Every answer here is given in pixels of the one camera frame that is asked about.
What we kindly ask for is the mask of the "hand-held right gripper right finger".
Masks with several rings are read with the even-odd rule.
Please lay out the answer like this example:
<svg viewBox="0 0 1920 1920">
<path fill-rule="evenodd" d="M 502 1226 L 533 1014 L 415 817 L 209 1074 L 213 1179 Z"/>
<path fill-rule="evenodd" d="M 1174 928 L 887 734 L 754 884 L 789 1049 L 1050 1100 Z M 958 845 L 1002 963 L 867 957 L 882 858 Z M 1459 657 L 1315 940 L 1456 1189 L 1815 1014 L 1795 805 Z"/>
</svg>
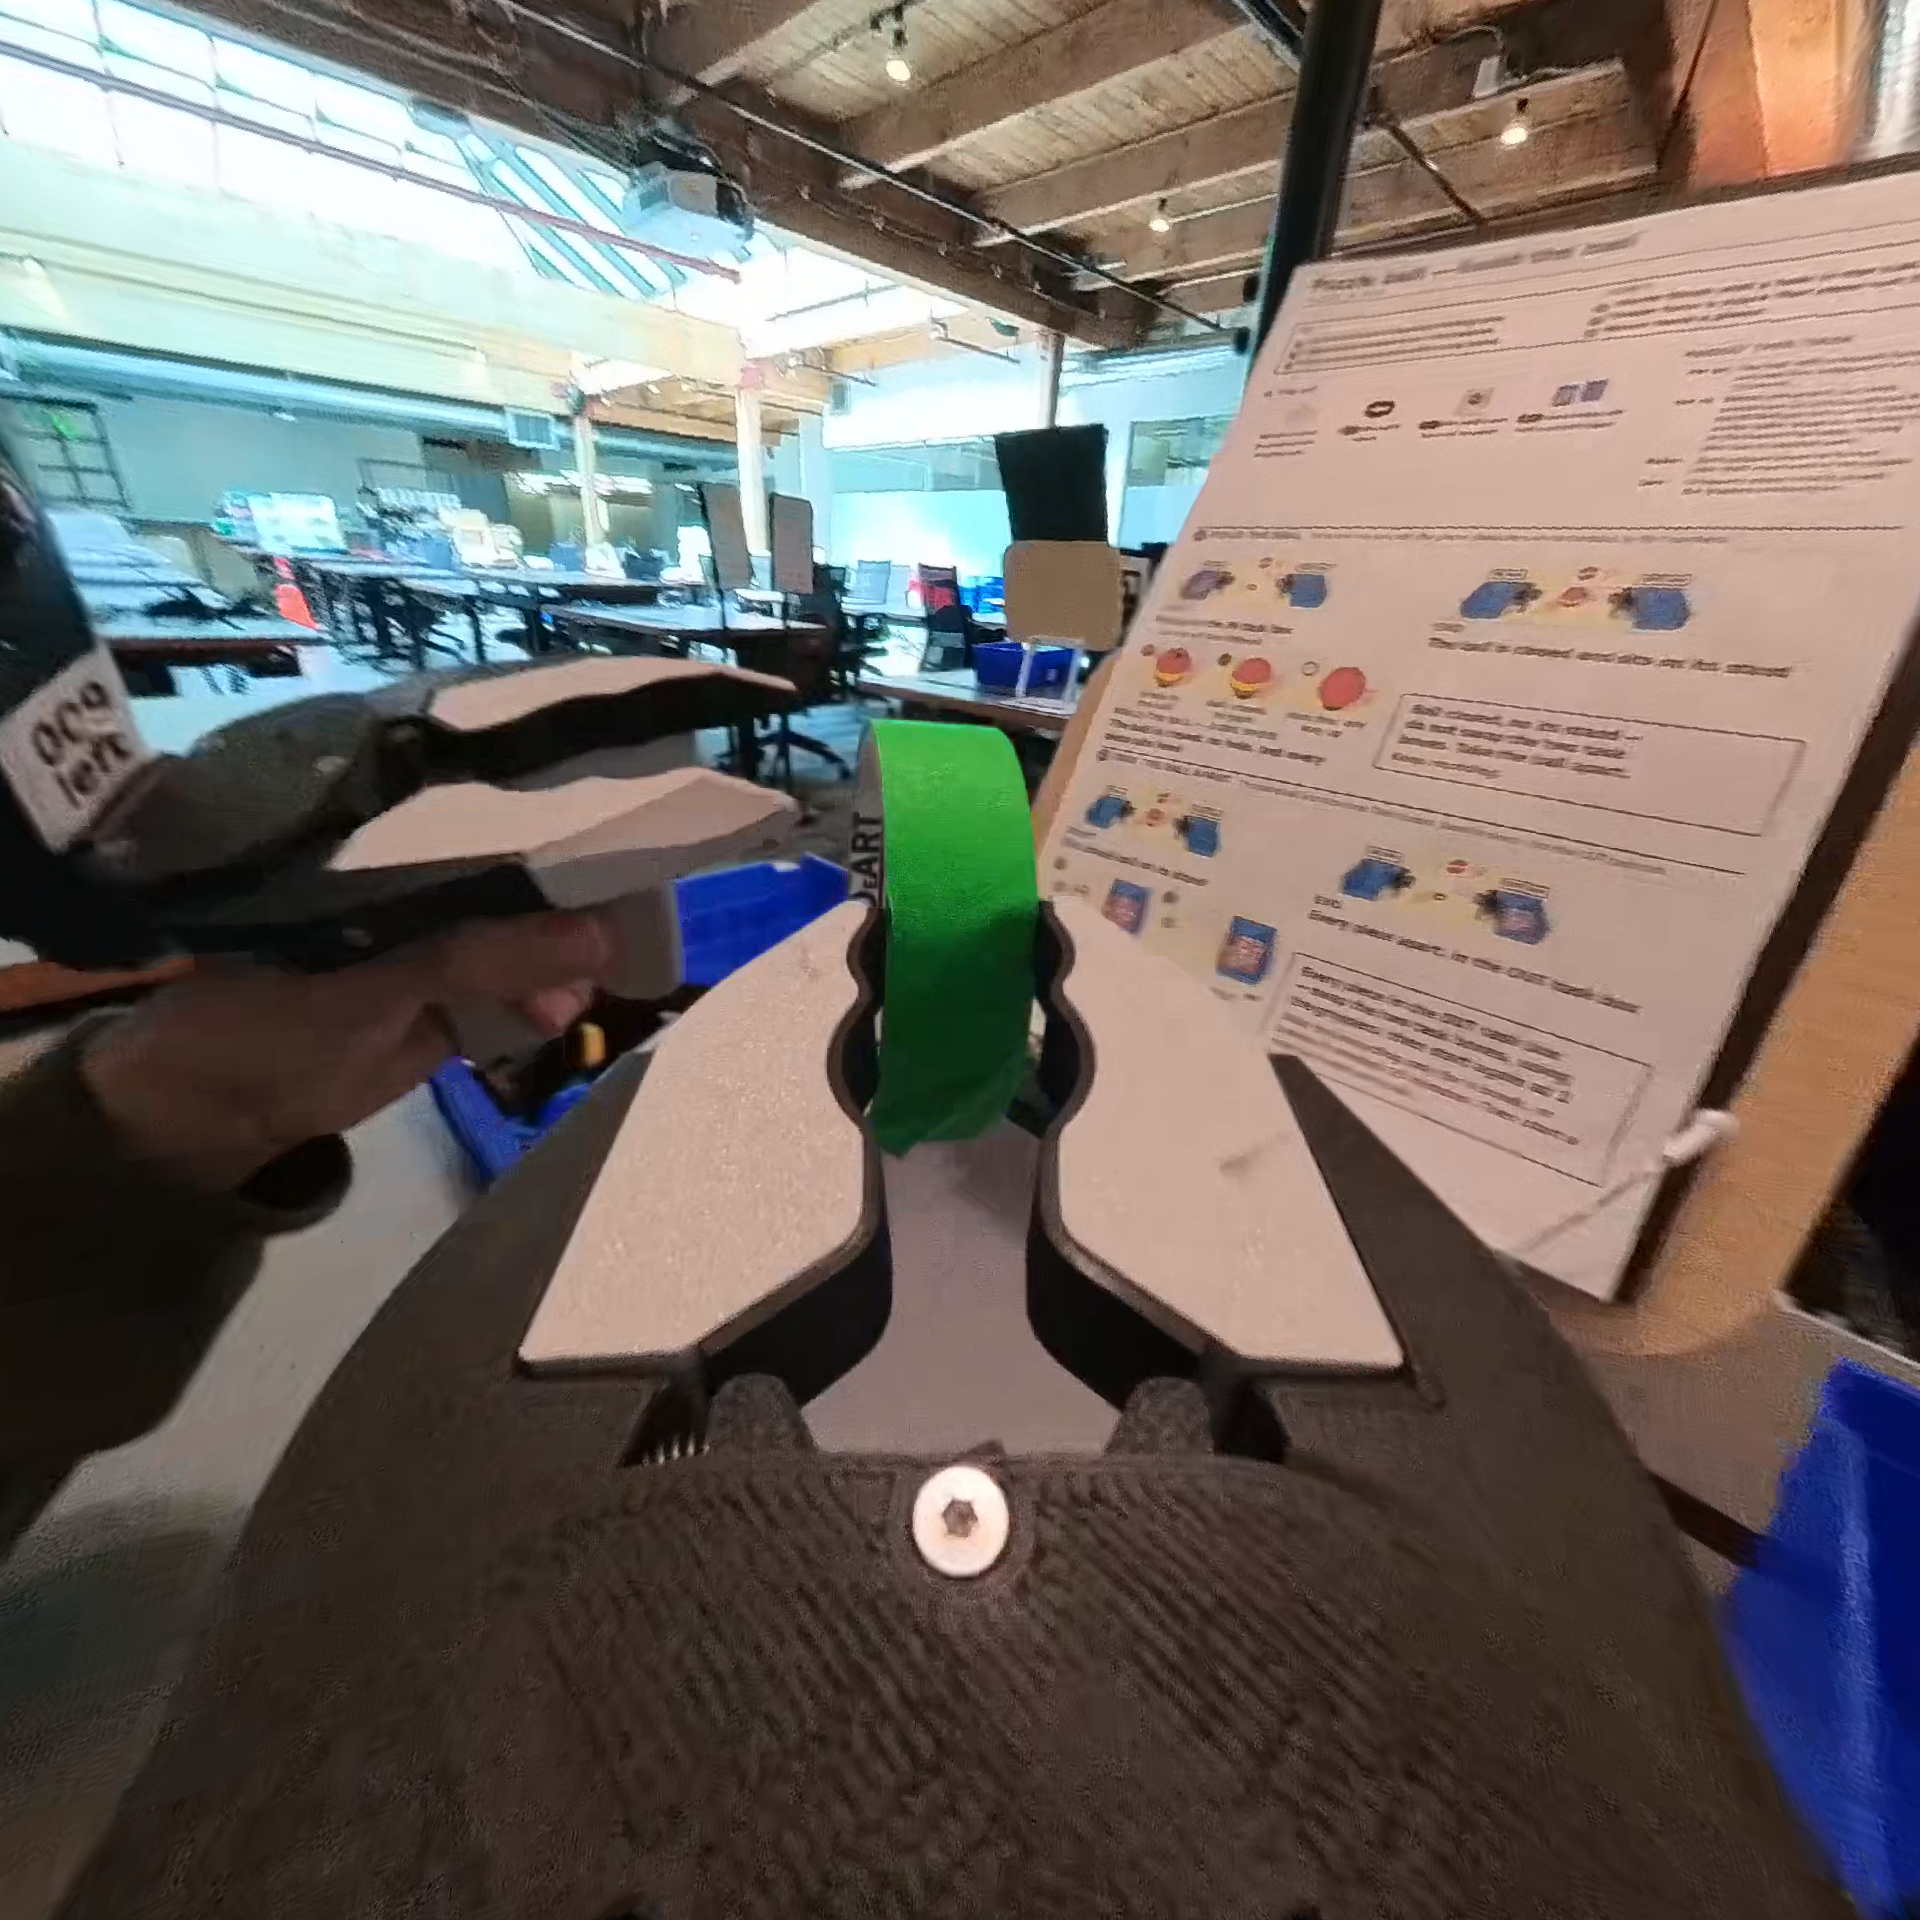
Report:
<svg viewBox="0 0 1920 1920">
<path fill-rule="evenodd" d="M 1258 1035 L 1087 901 L 1049 905 L 1038 935 L 1041 1347 L 1096 1395 L 1397 1374 L 1405 1342 Z"/>
</svg>

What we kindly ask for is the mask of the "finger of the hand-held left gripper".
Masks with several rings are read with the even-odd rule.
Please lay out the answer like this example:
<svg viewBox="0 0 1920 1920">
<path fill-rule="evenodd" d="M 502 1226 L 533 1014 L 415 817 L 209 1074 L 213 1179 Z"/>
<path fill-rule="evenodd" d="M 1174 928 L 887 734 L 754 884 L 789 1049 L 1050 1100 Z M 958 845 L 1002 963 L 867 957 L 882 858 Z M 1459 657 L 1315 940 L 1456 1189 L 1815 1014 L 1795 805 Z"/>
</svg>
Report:
<svg viewBox="0 0 1920 1920">
<path fill-rule="evenodd" d="M 389 775 L 524 783 L 583 756 L 747 728 L 800 705 L 789 679 L 678 657 L 548 657 L 389 689 Z"/>
<path fill-rule="evenodd" d="M 780 849 L 796 821 L 789 792 L 711 766 L 537 791 L 437 783 L 347 839 L 328 872 L 389 877 L 461 858 L 505 866 L 545 908 L 606 913 L 612 997 L 663 999 L 683 987 L 673 884 Z"/>
</svg>

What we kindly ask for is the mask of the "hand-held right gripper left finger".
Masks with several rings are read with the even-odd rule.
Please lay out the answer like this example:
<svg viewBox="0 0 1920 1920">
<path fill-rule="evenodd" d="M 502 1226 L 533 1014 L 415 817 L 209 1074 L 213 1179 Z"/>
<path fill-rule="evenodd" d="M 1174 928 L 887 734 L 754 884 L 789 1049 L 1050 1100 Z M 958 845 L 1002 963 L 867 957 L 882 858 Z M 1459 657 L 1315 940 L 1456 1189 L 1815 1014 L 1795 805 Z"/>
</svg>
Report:
<svg viewBox="0 0 1920 1920">
<path fill-rule="evenodd" d="M 645 1055 L 519 1339 L 523 1372 L 656 1379 L 694 1404 L 763 1374 L 810 1404 L 877 1345 L 877 931 L 871 905 L 837 905 Z"/>
</svg>

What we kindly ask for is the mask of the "green tape roll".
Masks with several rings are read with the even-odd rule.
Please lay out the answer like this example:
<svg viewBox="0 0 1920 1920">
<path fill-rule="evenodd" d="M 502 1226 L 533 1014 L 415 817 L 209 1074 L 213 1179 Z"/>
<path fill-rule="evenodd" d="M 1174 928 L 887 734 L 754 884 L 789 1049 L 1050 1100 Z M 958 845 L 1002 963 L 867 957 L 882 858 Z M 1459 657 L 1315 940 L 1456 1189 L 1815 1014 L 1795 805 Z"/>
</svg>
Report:
<svg viewBox="0 0 1920 1920">
<path fill-rule="evenodd" d="M 1012 736 L 874 719 L 850 876 L 882 916 L 877 1150 L 977 1139 L 1023 1084 L 1034 1004 L 1038 854 Z"/>
</svg>

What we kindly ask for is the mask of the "person's left hand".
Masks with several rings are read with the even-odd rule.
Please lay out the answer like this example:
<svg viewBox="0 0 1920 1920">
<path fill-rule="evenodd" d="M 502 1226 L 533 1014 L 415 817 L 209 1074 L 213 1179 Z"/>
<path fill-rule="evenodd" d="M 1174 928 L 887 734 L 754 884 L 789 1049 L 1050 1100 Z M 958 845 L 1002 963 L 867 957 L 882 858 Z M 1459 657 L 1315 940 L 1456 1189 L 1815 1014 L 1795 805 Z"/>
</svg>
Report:
<svg viewBox="0 0 1920 1920">
<path fill-rule="evenodd" d="M 242 1189 L 339 1136 L 456 1049 L 456 1003 L 556 1037 L 612 963 L 594 912 L 464 925 L 337 972 L 203 965 L 81 1043 L 81 1078 L 126 1152 L 200 1190 Z"/>
</svg>

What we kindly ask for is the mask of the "blue plastic bin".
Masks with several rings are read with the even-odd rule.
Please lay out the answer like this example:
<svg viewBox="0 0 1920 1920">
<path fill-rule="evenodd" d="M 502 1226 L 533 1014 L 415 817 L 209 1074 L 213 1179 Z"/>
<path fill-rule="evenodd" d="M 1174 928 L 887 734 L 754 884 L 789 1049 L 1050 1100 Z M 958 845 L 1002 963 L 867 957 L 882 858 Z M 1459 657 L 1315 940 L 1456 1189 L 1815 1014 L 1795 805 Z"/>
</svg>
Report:
<svg viewBox="0 0 1920 1920">
<path fill-rule="evenodd" d="M 720 978 L 813 925 L 850 893 L 850 876 L 820 854 L 768 858 L 678 877 L 673 901 L 683 978 L 658 999 L 598 993 L 558 1037 L 511 1063 L 443 1061 L 428 1079 L 472 1189 L 497 1186 L 540 1136 L 588 1100 L 626 1055 L 642 1052 Z"/>
<path fill-rule="evenodd" d="M 1721 1637 L 1864 1917 L 1915 1917 L 1915 1387 L 1838 1357 Z"/>
</svg>

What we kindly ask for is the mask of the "long wooden work table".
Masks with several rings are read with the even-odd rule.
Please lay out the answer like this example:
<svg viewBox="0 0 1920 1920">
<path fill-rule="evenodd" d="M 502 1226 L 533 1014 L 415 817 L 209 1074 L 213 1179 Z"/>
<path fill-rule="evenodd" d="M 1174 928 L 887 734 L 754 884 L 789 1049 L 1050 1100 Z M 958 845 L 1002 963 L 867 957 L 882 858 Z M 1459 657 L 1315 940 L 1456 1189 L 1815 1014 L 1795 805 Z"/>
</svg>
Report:
<svg viewBox="0 0 1920 1920">
<path fill-rule="evenodd" d="M 545 657 L 560 647 L 570 606 L 648 606 L 663 582 L 550 569 L 423 569 L 392 558 L 279 558 L 288 584 L 323 621 L 333 647 L 382 669 L 428 669 L 439 657 L 490 664 L 493 612 L 514 616 L 514 647 Z"/>
<path fill-rule="evenodd" d="M 855 695 L 899 719 L 988 726 L 995 730 L 1065 736 L 1073 701 L 977 684 L 970 671 L 865 671 Z"/>
</svg>

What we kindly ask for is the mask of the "small tan cardboard sign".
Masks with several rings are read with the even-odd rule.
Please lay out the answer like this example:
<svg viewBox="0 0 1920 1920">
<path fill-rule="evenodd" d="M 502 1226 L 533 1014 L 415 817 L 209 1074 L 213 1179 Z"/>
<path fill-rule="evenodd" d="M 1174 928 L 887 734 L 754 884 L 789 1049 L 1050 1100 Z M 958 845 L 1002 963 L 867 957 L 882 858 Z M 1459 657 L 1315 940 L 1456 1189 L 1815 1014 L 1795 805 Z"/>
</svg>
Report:
<svg viewBox="0 0 1920 1920">
<path fill-rule="evenodd" d="M 1126 621 L 1124 579 L 1109 541 L 1015 539 L 1002 552 L 1002 630 L 1019 643 L 1109 653 Z"/>
</svg>

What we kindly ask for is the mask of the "ceiling projector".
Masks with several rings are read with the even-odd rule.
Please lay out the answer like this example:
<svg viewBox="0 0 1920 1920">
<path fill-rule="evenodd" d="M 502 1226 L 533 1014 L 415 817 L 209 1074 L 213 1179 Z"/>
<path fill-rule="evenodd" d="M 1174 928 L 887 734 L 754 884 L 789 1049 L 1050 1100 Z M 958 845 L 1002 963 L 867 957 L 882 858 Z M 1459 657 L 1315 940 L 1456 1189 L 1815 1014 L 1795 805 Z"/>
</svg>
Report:
<svg viewBox="0 0 1920 1920">
<path fill-rule="evenodd" d="M 626 172 L 617 222 L 626 238 L 687 258 L 742 258 L 754 242 L 754 212 L 728 175 L 658 156 Z"/>
</svg>

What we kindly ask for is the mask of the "black rectangular panel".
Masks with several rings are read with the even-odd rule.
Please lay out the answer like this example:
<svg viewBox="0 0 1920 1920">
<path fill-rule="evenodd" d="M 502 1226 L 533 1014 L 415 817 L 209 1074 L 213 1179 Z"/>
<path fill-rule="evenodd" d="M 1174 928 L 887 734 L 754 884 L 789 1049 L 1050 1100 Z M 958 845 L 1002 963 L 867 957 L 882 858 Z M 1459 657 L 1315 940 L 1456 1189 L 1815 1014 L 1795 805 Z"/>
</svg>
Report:
<svg viewBox="0 0 1920 1920">
<path fill-rule="evenodd" d="M 1109 541 L 1101 420 L 1002 430 L 992 446 L 1012 541 Z"/>
</svg>

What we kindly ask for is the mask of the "black metal pole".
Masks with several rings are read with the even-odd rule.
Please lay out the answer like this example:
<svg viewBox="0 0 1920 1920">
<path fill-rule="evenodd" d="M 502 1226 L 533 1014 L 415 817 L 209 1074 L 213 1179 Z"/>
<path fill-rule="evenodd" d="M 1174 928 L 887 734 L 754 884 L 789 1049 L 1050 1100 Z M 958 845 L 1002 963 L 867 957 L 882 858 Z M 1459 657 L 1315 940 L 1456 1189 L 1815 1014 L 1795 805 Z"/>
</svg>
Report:
<svg viewBox="0 0 1920 1920">
<path fill-rule="evenodd" d="M 1307 10 L 1255 349 L 1264 349 L 1299 271 L 1327 258 L 1334 243 L 1377 24 L 1381 2 L 1308 2 Z"/>
</svg>

